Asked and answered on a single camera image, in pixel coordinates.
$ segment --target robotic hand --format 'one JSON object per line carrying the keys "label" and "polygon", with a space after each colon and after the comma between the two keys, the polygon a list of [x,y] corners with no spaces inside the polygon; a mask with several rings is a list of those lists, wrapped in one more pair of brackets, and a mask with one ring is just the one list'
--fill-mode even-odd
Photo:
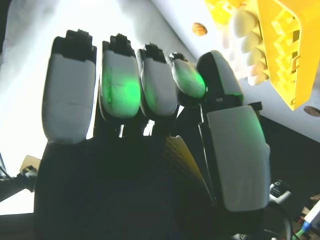
{"label": "robotic hand", "polygon": [[[256,231],[269,201],[270,150],[221,54],[208,52],[194,66],[179,53],[165,58],[154,44],[135,56],[127,37],[111,36],[103,42],[94,137],[86,140],[96,75],[91,39],[68,31],[53,43],[42,108],[48,144],[35,189],[38,239]],[[200,105],[209,182],[182,138],[170,136],[179,105]],[[148,119],[152,136],[142,136]]]}

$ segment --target yellow egg carton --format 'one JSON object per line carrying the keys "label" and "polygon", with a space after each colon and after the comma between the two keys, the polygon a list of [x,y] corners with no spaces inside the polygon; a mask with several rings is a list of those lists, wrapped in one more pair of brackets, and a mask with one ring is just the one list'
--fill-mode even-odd
{"label": "yellow egg carton", "polygon": [[291,110],[308,101],[320,59],[320,0],[205,0],[218,26],[243,6],[257,19],[263,72]]}

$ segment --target brown round object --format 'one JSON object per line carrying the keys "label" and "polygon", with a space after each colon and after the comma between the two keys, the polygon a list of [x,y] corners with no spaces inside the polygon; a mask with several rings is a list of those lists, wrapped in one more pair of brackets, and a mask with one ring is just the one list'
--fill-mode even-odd
{"label": "brown round object", "polygon": [[320,110],[313,106],[305,106],[303,110],[311,116],[320,117]]}
{"label": "brown round object", "polygon": [[201,23],[195,22],[192,25],[192,31],[194,32],[195,35],[197,36],[203,36],[207,34],[207,29],[205,26],[203,26]]}

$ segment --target yellow basket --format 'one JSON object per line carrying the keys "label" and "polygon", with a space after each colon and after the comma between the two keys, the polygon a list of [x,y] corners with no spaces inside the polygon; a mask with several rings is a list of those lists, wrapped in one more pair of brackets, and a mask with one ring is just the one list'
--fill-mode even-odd
{"label": "yellow basket", "polygon": [[259,21],[255,33],[263,44],[258,48],[265,54],[264,72],[274,89],[291,110],[309,99],[320,59],[320,0],[205,2],[218,26],[227,24],[235,9],[246,5]]}

